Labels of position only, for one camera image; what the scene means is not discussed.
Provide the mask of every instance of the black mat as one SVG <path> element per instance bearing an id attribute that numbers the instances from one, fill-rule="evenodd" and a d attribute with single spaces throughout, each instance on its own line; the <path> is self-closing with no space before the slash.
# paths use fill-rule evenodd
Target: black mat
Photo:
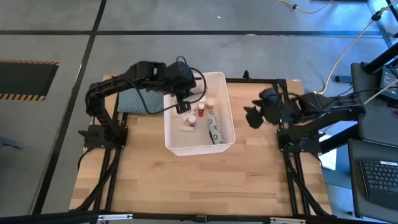
<path id="1" fill-rule="evenodd" d="M 43 101 L 58 62 L 0 60 L 0 100 Z"/>
<path id="2" fill-rule="evenodd" d="M 349 170 L 348 146 L 337 149 L 336 170 L 322 169 L 326 184 L 336 185 L 351 189 L 351 177 Z"/>

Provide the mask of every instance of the black metal frame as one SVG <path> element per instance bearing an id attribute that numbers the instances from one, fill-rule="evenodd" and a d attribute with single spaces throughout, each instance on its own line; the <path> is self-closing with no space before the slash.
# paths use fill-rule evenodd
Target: black metal frame
<path id="1" fill-rule="evenodd" d="M 99 0 L 101 1 L 98 9 L 98 13 L 96 15 L 95 22 L 93 24 L 92 30 L 0 30 L 0 35 L 88 35 L 88 43 L 83 54 L 83 58 L 81 61 L 81 68 L 78 72 L 76 77 L 76 82 L 72 88 L 71 95 L 68 99 L 67 107 L 62 117 L 62 121 L 60 123 L 59 129 L 56 134 L 56 138 L 54 140 L 52 149 L 50 151 L 50 160 L 49 163 L 46 165 L 45 175 L 42 179 L 39 187 L 39 191 L 37 194 L 37 198 L 34 202 L 32 214 L 38 215 L 41 214 L 42 208 L 45 203 L 45 198 L 47 196 L 47 192 L 50 187 L 50 183 L 52 181 L 53 173 L 55 172 L 55 168 L 57 165 L 57 161 L 60 155 L 60 151 L 62 148 L 63 141 L 65 139 L 65 135 L 67 132 L 67 128 L 70 122 L 70 118 L 72 117 L 72 111 L 74 109 L 74 105 L 78 96 L 78 92 L 83 81 L 83 77 L 85 74 L 85 70 L 88 64 L 88 60 L 90 57 L 91 50 L 93 48 L 93 44 L 97 35 L 297 35 L 297 36 L 357 36 L 360 32 L 358 31 L 263 31 L 263 30 L 98 30 L 98 27 L 101 22 L 101 18 L 104 13 L 104 9 L 107 3 L 107 0 Z M 367 2 L 368 8 L 371 11 L 371 14 L 375 13 L 372 5 Z M 387 45 L 390 47 L 391 41 L 389 40 L 389 36 L 386 30 L 383 28 L 381 23 L 377 22 L 377 26 L 380 31 L 366 31 L 363 35 L 381 35 L 383 36 L 384 40 L 386 41 Z M 227 78 L 227 82 L 245 82 L 245 83 L 271 83 L 275 89 L 278 88 L 278 83 L 275 80 L 271 79 L 250 79 L 246 77 L 246 79 L 242 78 Z M 126 122 L 126 115 L 123 115 L 122 122 Z M 107 163 L 109 163 L 109 157 L 111 155 L 111 149 L 107 149 L 103 161 L 103 167 L 101 175 L 107 167 Z M 299 155 L 294 155 L 295 163 L 297 166 L 298 175 L 302 175 L 302 167 L 300 162 Z M 289 155 L 284 155 L 285 161 L 290 159 Z M 294 214 L 298 213 L 297 211 L 297 201 L 295 199 L 294 194 L 294 184 L 292 182 L 292 178 L 287 174 L 288 178 L 288 185 L 289 185 L 289 193 L 294 196 L 291 199 L 292 202 L 292 211 Z M 116 172 L 110 178 L 111 185 L 114 183 L 116 179 Z M 108 197 L 106 200 L 106 208 L 110 208 L 111 201 L 113 195 L 113 187 L 110 187 L 108 190 Z M 100 204 L 100 198 L 96 199 L 95 207 L 98 207 Z M 308 202 L 305 201 L 303 198 L 304 210 L 307 214 L 307 205 Z M 152 216 L 150 214 L 135 214 L 135 218 L 137 217 L 146 217 L 149 216 L 150 218 L 156 218 L 156 215 Z M 173 219 L 179 220 L 176 218 L 175 215 L 162 215 L 164 219 Z M 186 217 L 187 220 L 194 220 L 196 217 L 194 215 L 178 215 L 179 217 Z M 220 216 L 207 216 L 207 220 L 219 221 Z M 240 217 L 240 216 L 222 216 L 225 221 L 254 221 L 254 222 L 263 222 L 266 221 L 269 217 Z"/>

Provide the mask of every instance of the yellow and black hazard stripe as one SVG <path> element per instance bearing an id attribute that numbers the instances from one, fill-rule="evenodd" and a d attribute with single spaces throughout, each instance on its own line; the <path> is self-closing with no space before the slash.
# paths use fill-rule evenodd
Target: yellow and black hazard stripe
<path id="1" fill-rule="evenodd" d="M 59 65 L 59 62 L 44 62 L 35 60 L 0 60 L 0 63 L 29 63 L 29 64 L 40 64 L 40 65 Z"/>
<path id="2" fill-rule="evenodd" d="M 45 96 L 0 93 L 0 100 L 43 101 Z"/>

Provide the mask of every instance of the wooden table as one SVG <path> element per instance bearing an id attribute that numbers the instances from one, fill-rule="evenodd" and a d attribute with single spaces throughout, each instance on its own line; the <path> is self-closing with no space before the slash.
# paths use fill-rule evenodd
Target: wooden table
<path id="1" fill-rule="evenodd" d="M 290 92 L 302 94 L 299 80 L 287 80 Z M 225 152 L 177 157 L 164 145 L 163 116 L 129 115 L 129 134 L 122 150 L 112 211 L 208 215 L 291 216 L 284 158 L 277 126 L 252 129 L 243 106 L 268 84 L 228 83 L 236 142 Z M 106 99 L 113 111 L 116 95 Z M 94 149 L 81 162 L 70 208 L 76 208 L 97 184 L 104 149 Z M 305 183 L 325 211 L 331 213 L 318 160 L 301 154 Z M 104 188 L 101 208 L 107 194 Z M 296 186 L 299 211 L 302 200 Z"/>

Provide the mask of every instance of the blue patterned cloth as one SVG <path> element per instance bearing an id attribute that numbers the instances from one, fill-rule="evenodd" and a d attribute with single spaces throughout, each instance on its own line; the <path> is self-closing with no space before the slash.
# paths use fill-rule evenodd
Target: blue patterned cloth
<path id="1" fill-rule="evenodd" d="M 140 90 L 140 92 L 144 98 L 149 112 L 152 113 L 163 109 L 163 93 L 146 90 Z M 119 93 L 118 112 L 133 113 L 138 115 L 147 114 L 135 89 L 125 90 Z"/>

